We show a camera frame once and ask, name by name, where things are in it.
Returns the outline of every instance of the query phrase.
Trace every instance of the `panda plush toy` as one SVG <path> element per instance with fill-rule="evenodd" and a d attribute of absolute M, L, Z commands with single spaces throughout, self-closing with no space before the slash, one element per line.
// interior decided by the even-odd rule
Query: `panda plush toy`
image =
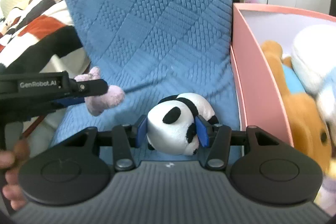
<path fill-rule="evenodd" d="M 210 124 L 218 123 L 209 102 L 195 93 L 163 98 L 148 113 L 148 148 L 170 155 L 194 155 L 199 141 L 194 119 L 197 115 Z"/>

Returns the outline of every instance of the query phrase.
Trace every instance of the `human hand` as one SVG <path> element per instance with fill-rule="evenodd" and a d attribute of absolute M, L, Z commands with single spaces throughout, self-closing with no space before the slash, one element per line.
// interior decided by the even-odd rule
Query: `human hand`
<path fill-rule="evenodd" d="M 23 163 L 28 160 L 29 153 L 29 145 L 26 139 L 19 140 L 13 151 L 0 152 L 0 168 L 10 168 L 5 174 L 8 184 L 3 187 L 2 192 L 10 200 L 14 210 L 19 210 L 26 205 L 26 199 L 18 183 L 18 173 Z"/>

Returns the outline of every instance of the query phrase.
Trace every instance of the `pink box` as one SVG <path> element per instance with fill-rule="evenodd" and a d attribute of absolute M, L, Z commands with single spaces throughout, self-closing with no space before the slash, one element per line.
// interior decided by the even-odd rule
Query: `pink box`
<path fill-rule="evenodd" d="M 274 40 L 284 55 L 290 55 L 296 34 L 315 24 L 336 26 L 336 17 L 276 5 L 234 3 L 231 63 L 243 130 L 256 125 L 293 146 L 278 87 L 259 45 Z"/>

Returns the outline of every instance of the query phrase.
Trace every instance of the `blue textured cushion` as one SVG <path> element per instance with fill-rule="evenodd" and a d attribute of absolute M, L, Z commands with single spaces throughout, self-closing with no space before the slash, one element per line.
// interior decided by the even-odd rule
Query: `blue textured cushion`
<path fill-rule="evenodd" d="M 121 105 L 99 117 L 90 116 L 85 105 L 69 107 L 52 145 L 88 126 L 110 130 L 120 123 L 133 123 L 163 97 L 183 92 L 201 94 L 222 123 L 239 129 L 230 64 L 232 0 L 66 2 L 102 77 L 123 89 L 143 88 L 128 93 Z M 236 159 L 239 148 L 232 150 Z M 110 151 L 102 150 L 107 161 L 111 160 Z M 145 145 L 134 151 L 134 156 L 138 160 L 176 159 L 146 150 Z"/>

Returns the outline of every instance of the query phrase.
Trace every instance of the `panda eye patch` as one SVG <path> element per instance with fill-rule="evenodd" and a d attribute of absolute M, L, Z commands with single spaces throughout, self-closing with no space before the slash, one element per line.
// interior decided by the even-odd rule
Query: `panda eye patch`
<path fill-rule="evenodd" d="M 171 124 L 176 122 L 181 115 L 181 109 L 175 106 L 171 110 L 167 112 L 167 114 L 163 117 L 162 121 L 166 124 Z"/>

